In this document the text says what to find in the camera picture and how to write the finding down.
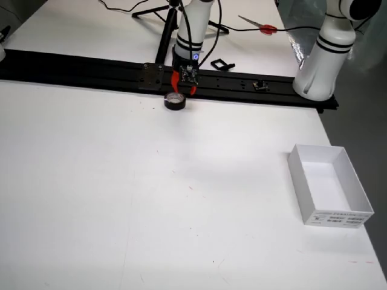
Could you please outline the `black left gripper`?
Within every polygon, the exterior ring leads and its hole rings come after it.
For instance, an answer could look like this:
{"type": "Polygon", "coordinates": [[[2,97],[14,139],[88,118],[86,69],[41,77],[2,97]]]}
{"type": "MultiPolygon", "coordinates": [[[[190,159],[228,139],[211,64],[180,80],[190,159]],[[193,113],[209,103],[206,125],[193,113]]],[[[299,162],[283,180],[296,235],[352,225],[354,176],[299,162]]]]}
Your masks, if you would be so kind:
{"type": "Polygon", "coordinates": [[[195,95],[198,86],[198,61],[185,58],[177,54],[175,47],[172,49],[172,75],[171,86],[178,91],[178,84],[185,83],[191,86],[190,95],[195,95]]]}

